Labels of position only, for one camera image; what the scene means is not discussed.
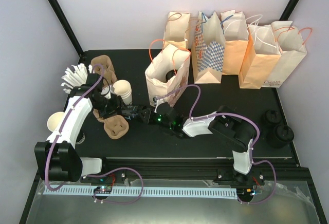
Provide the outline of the Cream Bear paper bag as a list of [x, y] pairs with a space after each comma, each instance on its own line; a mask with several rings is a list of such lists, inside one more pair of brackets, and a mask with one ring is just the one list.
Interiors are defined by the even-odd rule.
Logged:
[[191, 52], [178, 48], [173, 44], [163, 42], [164, 48], [152, 57], [151, 63], [145, 70], [149, 103], [156, 105], [156, 98], [163, 98], [170, 106], [174, 106], [188, 84]]

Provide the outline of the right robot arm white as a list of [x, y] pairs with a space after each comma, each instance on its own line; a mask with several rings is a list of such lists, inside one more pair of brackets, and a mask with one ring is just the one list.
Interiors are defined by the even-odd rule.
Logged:
[[199, 117], [183, 117], [167, 102], [155, 108], [143, 108], [138, 118], [145, 124], [157, 124], [178, 138], [214, 135], [232, 150], [234, 179], [246, 184], [252, 179], [253, 146], [260, 137], [260, 129], [250, 119], [221, 106], [217, 111]]

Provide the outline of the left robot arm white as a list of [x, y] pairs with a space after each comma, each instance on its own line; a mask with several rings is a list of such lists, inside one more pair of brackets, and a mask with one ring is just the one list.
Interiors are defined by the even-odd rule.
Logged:
[[82, 125], [88, 115], [98, 110], [103, 119], [118, 115], [125, 104], [113, 92], [106, 97], [102, 94], [103, 76], [88, 73], [86, 83], [74, 87], [68, 99], [63, 118], [44, 142], [34, 147], [40, 177], [47, 181], [76, 182], [91, 175], [98, 182], [106, 182], [110, 169], [102, 165], [100, 158], [81, 158], [75, 150]]

